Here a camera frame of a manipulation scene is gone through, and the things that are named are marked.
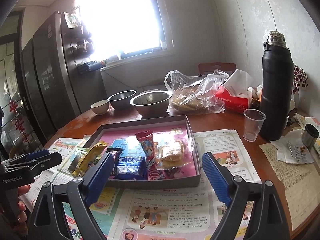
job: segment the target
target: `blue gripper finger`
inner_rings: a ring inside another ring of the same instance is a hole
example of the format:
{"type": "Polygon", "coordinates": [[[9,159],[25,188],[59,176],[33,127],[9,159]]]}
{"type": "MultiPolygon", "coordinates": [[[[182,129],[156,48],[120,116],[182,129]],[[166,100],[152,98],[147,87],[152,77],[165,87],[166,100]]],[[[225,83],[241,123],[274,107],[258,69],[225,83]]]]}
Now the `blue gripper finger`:
{"type": "Polygon", "coordinates": [[[30,162],[30,161],[32,161],[34,159],[43,157],[45,155],[48,155],[49,153],[50,152],[47,149],[44,149],[44,150],[41,150],[41,151],[37,151],[37,152],[34,152],[34,153],[29,153],[26,156],[26,162],[30,162]]]}
{"type": "Polygon", "coordinates": [[[83,176],[84,202],[87,207],[96,203],[113,170],[113,156],[105,153],[97,165],[88,169],[83,176]]]}
{"type": "Polygon", "coordinates": [[[223,177],[221,172],[219,171],[219,168],[216,166],[216,164],[213,162],[212,158],[210,157],[209,153],[205,153],[202,156],[202,168],[215,192],[220,202],[223,202],[226,204],[226,206],[229,206],[232,199],[229,195],[228,190],[228,183],[226,179],[223,177]]]}

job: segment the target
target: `plastic cup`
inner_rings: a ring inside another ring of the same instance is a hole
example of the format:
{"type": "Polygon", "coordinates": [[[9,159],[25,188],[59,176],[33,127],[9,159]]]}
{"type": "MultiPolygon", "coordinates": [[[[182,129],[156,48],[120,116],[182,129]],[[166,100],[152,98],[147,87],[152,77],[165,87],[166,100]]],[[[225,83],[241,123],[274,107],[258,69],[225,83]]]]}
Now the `plastic cup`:
{"type": "Polygon", "coordinates": [[[243,138],[248,142],[254,142],[261,130],[266,115],[256,109],[246,109],[244,112],[243,138]]]}

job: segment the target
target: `black thermos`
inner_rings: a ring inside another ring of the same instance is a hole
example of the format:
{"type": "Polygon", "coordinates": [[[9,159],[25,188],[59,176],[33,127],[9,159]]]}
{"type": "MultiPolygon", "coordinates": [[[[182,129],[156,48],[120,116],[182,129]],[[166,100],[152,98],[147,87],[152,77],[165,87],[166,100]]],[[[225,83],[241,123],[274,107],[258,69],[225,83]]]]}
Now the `black thermos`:
{"type": "Polygon", "coordinates": [[[263,84],[260,111],[266,115],[260,136],[268,141],[279,140],[286,126],[292,93],[294,64],[284,36],[270,31],[263,43],[263,84]]]}

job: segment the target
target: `wooden table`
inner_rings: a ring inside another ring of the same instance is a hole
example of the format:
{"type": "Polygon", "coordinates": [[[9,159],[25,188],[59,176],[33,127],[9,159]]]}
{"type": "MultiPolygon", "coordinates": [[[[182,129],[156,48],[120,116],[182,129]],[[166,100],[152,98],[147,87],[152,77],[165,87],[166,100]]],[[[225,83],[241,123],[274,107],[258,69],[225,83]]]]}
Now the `wooden table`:
{"type": "MultiPolygon", "coordinates": [[[[44,147],[49,148],[57,139],[61,137],[83,138],[83,136],[86,134],[92,135],[95,130],[102,124],[135,121],[140,119],[141,115],[132,108],[120,112],[116,112],[115,110],[113,110],[113,108],[110,108],[107,114],[101,116],[98,116],[91,110],[89,110],[72,120],[63,128],[59,129],[58,132],[49,140],[49,142],[44,147]]],[[[274,183],[284,207],[284,212],[289,223],[289,228],[292,228],[291,217],[284,192],[284,185],[277,178],[269,161],[259,147],[259,145],[268,142],[262,139],[260,136],[258,136],[255,142],[248,142],[244,140],[244,116],[242,114],[226,111],[220,114],[189,115],[188,119],[190,121],[193,132],[203,132],[220,129],[237,130],[261,180],[264,181],[266,179],[270,179],[274,183]]],[[[290,230],[291,239],[293,239],[303,229],[305,229],[309,225],[309,223],[316,217],[319,211],[320,205],[298,228],[296,228],[294,231],[290,230]]]]}

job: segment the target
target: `doorframe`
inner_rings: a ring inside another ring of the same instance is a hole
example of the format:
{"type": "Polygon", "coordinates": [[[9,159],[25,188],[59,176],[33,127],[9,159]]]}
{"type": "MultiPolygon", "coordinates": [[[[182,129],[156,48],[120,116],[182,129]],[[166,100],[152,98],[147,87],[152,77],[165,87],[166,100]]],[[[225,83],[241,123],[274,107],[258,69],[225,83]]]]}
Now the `doorframe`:
{"type": "Polygon", "coordinates": [[[22,18],[23,18],[23,14],[24,14],[24,10],[19,10],[19,11],[13,11],[11,12],[9,16],[13,16],[13,15],[19,15],[19,20],[18,20],[18,27],[17,27],[17,32],[16,33],[11,33],[5,36],[1,36],[0,37],[0,45],[2,44],[6,44],[9,42],[14,42],[14,49],[13,49],[13,53],[14,53],[14,68],[15,68],[15,72],[16,72],[16,78],[17,78],[17,83],[18,83],[18,88],[19,88],[19,93],[21,96],[21,100],[22,103],[24,105],[26,114],[27,114],[27,118],[30,121],[30,124],[35,132],[35,134],[37,135],[40,143],[44,146],[48,141],[46,139],[46,137],[44,136],[33,112],[32,112],[32,108],[31,108],[31,104],[28,100],[28,96],[27,96],[27,91],[24,85],[24,81],[23,81],[23,71],[22,71],[22,63],[21,63],[21,34],[22,34],[22,18]]]}

